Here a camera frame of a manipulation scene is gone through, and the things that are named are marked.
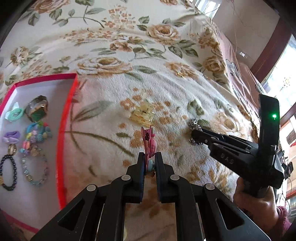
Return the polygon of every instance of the hand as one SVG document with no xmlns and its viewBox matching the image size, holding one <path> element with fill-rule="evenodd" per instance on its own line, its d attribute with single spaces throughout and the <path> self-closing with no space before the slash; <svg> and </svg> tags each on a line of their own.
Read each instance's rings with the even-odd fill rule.
<svg viewBox="0 0 296 241">
<path fill-rule="evenodd" d="M 268 233 L 279 219 L 272 187 L 268 188 L 264 198 L 252 197 L 251 195 L 244 193 L 243 190 L 244 181 L 239 177 L 233 195 L 233 202 L 240 209 L 248 210 L 253 215 L 254 223 L 265 233 Z"/>
</svg>

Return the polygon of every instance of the ring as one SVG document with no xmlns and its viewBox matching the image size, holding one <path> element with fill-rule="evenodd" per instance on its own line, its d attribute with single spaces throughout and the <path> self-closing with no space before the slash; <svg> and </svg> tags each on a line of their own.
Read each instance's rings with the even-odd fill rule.
<svg viewBox="0 0 296 241">
<path fill-rule="evenodd" d="M 47 115 L 47 108 L 47 98 L 39 95 L 27 105 L 25 113 L 30 121 L 38 122 Z"/>
<path fill-rule="evenodd" d="M 8 146 L 8 154 L 13 156 L 16 152 L 17 152 L 16 144 L 9 144 L 9 146 Z"/>
</svg>

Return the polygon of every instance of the colorful beaded keychain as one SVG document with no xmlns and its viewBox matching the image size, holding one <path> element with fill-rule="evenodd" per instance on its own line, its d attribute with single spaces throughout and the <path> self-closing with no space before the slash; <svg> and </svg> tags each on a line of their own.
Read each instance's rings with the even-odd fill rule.
<svg viewBox="0 0 296 241">
<path fill-rule="evenodd" d="M 43 142 L 48 137 L 52 137 L 52 133 L 47 123 L 39 121 L 30 124 L 27 127 L 26 139 L 23 142 L 20 152 L 28 155 L 32 150 L 31 144 Z"/>
</svg>

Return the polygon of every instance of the screw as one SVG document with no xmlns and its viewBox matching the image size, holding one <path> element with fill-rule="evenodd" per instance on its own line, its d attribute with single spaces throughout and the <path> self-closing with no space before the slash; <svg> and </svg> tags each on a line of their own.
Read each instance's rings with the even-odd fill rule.
<svg viewBox="0 0 296 241">
<path fill-rule="evenodd" d="M 173 181 L 177 181 L 177 180 L 180 179 L 180 177 L 179 177 L 178 175 L 176 175 L 176 174 L 171 175 L 170 178 L 171 178 Z"/>
<path fill-rule="evenodd" d="M 122 179 L 123 181 L 128 181 L 128 180 L 131 179 L 131 176 L 130 176 L 130 175 L 123 175 L 123 176 L 121 177 L 121 179 Z"/>
<path fill-rule="evenodd" d="M 94 184 L 91 184 L 91 185 L 88 185 L 86 189 L 87 191 L 92 192 L 96 189 L 96 186 Z"/>
<path fill-rule="evenodd" d="M 215 189 L 215 186 L 214 186 L 212 183 L 207 183 L 207 184 L 205 185 L 205 188 L 206 188 L 207 190 L 212 191 L 212 190 Z"/>
</svg>

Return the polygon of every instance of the floral blanket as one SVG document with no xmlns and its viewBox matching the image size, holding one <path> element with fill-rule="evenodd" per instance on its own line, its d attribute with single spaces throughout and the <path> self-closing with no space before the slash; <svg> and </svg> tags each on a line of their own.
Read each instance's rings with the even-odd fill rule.
<svg viewBox="0 0 296 241">
<path fill-rule="evenodd" d="M 230 199 L 237 175 L 191 146 L 188 122 L 248 140 L 252 118 L 235 95 L 212 20 L 183 0 L 38 0 L 0 52 L 0 97 L 18 81 L 77 72 L 80 86 L 65 133 L 67 201 L 90 183 L 125 174 L 144 151 L 129 120 L 141 101 L 155 109 L 157 150 L 191 183 L 214 183 Z M 140 205 L 127 205 L 126 240 L 176 240 L 173 204 L 146 178 Z"/>
</svg>

